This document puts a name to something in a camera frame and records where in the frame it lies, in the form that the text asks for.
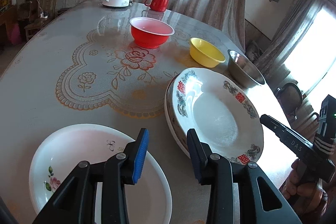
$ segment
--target floor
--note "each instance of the floor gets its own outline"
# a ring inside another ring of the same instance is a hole
[[[15,46],[5,46],[3,53],[0,54],[0,76],[24,45],[25,43]]]

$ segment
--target screw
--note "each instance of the screw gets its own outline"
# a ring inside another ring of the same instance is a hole
[[[88,163],[86,160],[82,160],[82,161],[78,164],[78,166],[79,166],[80,168],[85,168],[85,167],[87,167],[88,164],[89,164],[89,163]]]
[[[212,160],[219,160],[219,159],[220,159],[220,156],[219,156],[218,154],[216,154],[216,153],[212,153],[212,154],[210,155],[210,159],[212,159]]]
[[[118,153],[117,154],[117,159],[118,160],[123,160],[124,158],[126,158],[126,154],[125,153]]]
[[[249,168],[255,169],[258,167],[258,165],[254,161],[250,161],[248,164]]]

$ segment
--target red bowl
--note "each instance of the red bowl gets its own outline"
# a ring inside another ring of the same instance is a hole
[[[144,48],[159,47],[175,32],[167,23],[154,18],[134,17],[129,23],[134,42]]]

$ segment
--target round table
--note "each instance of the round table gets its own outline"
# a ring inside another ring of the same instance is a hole
[[[137,16],[161,19],[175,34],[157,49],[140,48],[129,25]],[[171,223],[205,223],[210,187],[197,183],[163,114],[169,81],[187,67],[200,67],[189,55],[190,37],[212,42],[226,59],[228,48],[240,52],[223,32],[187,16],[156,13],[138,3],[111,9],[98,0],[72,8],[25,45],[0,79],[0,195],[19,223],[31,223],[36,216],[28,186],[36,149],[54,131],[78,123],[101,124],[132,138],[148,128],[148,151],[171,188]],[[226,69],[227,61],[214,70],[230,76]],[[269,114],[289,126],[267,85],[244,91],[259,115]],[[272,131],[263,129],[258,164],[279,187],[296,157]],[[237,204],[235,200],[238,223]]]

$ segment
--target stainless steel bowl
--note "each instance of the stainless steel bowl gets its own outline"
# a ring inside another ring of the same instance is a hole
[[[265,85],[265,78],[250,60],[236,51],[228,50],[227,52],[229,54],[228,69],[236,81],[246,88]]]

